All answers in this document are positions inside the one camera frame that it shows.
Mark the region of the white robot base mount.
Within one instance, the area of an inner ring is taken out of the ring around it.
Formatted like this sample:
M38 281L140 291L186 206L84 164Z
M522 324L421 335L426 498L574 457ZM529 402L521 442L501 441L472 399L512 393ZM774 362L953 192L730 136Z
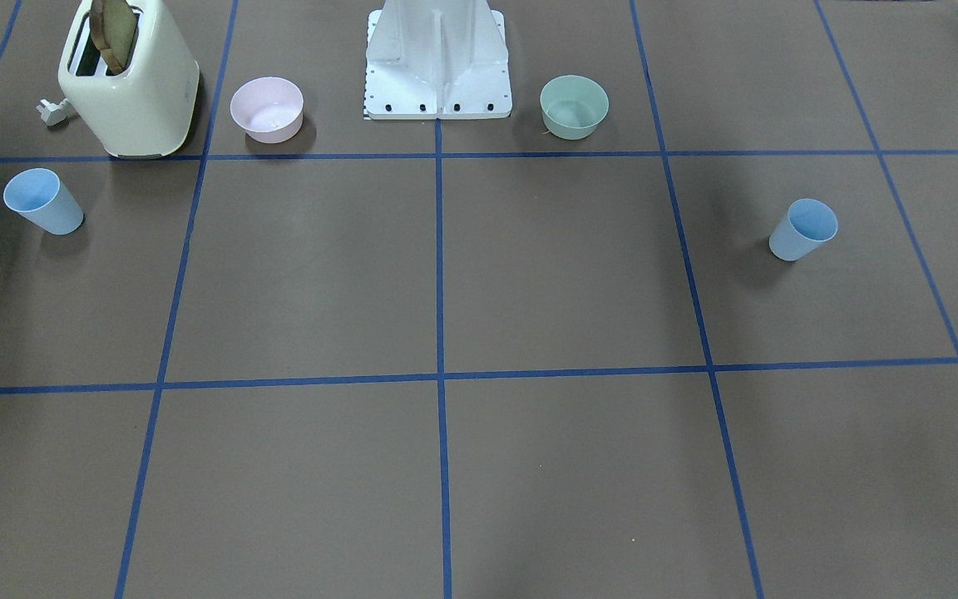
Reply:
M502 119L513 112L506 20L486 1L385 1L366 19L363 115Z

